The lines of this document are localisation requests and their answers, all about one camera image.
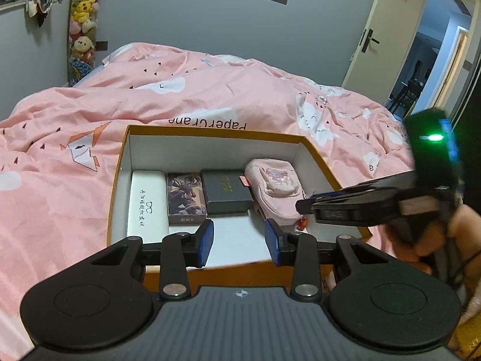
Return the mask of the white rectangular case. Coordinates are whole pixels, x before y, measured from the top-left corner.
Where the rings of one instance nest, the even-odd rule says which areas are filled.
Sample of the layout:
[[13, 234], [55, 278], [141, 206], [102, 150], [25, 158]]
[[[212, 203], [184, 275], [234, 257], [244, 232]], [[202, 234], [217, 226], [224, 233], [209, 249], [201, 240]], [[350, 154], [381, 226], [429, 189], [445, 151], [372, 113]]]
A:
[[127, 235], [139, 236], [149, 244], [161, 242], [169, 233], [166, 175], [135, 170], [130, 185]]

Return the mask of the pink pouch bag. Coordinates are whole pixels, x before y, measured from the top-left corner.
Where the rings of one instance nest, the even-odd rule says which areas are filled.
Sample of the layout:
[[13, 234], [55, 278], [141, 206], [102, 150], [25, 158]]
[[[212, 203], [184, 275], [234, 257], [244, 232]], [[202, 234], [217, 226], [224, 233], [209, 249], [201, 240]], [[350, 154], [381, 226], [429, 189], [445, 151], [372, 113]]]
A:
[[302, 219], [296, 203], [307, 196], [288, 161], [253, 159], [245, 167], [245, 177], [265, 219], [271, 218], [282, 227], [294, 226]]

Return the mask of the cream bedroom door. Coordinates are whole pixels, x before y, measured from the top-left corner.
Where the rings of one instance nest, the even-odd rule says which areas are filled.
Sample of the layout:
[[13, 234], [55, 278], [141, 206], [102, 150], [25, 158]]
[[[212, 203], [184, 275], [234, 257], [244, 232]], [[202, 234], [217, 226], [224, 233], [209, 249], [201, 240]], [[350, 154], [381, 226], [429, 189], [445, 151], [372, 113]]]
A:
[[[425, 0], [374, 0], [342, 87], [378, 103], [388, 100], [417, 33]], [[361, 52], [369, 29], [380, 44]]]

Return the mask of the dark illustrated card box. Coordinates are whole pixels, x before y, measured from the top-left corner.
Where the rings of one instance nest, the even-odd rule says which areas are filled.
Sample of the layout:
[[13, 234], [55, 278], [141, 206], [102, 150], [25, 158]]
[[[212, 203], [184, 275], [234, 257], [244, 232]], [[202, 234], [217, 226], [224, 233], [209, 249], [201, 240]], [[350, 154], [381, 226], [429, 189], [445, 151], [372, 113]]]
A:
[[207, 218], [199, 173], [167, 175], [168, 219], [172, 226], [201, 224]]

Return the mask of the orange cardboard storage box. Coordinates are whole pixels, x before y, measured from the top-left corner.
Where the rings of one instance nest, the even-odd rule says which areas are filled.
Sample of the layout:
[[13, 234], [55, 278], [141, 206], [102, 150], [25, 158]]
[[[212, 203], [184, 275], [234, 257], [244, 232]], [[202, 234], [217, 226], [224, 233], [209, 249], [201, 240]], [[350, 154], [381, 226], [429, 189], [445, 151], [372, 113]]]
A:
[[340, 188], [309, 139], [301, 135], [129, 125], [121, 145], [109, 213], [108, 242], [128, 236], [157, 243], [214, 223], [202, 285], [289, 287], [293, 270], [277, 267], [264, 241], [258, 198], [265, 183], [296, 199]]

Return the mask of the black gift box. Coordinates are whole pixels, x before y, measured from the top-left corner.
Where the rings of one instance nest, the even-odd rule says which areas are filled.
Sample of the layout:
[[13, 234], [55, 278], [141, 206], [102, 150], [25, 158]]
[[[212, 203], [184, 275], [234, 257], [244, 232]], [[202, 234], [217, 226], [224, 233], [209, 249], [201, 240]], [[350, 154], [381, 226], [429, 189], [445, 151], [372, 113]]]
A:
[[209, 215], [243, 214], [253, 207], [243, 170], [202, 170], [201, 179]]

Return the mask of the pink printed duvet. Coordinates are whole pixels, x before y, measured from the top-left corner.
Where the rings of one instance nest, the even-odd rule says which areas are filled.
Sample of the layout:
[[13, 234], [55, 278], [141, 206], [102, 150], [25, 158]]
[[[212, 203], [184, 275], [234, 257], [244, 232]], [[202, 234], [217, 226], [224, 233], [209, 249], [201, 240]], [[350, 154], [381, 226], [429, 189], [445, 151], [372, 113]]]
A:
[[75, 87], [21, 100], [1, 123], [1, 357], [31, 342], [26, 291], [103, 248], [128, 125], [302, 134], [342, 186], [411, 168], [402, 125], [362, 94], [254, 59], [131, 43]]

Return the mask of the hanging plush toy organizer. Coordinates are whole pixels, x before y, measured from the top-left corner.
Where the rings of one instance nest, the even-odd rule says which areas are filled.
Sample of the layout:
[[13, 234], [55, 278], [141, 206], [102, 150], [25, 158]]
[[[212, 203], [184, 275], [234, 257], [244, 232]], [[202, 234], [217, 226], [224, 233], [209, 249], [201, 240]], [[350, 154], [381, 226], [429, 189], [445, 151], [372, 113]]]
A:
[[69, 11], [69, 85], [75, 86], [95, 68], [99, 0], [71, 0]]

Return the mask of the metal window rail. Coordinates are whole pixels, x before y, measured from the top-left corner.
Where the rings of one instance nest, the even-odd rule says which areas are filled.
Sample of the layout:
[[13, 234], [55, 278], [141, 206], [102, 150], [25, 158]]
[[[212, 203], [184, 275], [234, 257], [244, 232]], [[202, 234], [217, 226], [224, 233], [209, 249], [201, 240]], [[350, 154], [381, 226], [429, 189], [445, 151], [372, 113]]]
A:
[[0, 5], [0, 12], [3, 13], [5, 11], [10, 11], [17, 8], [22, 8], [25, 11], [28, 10], [28, 1], [29, 0], [18, 0], [13, 2], [2, 2]]

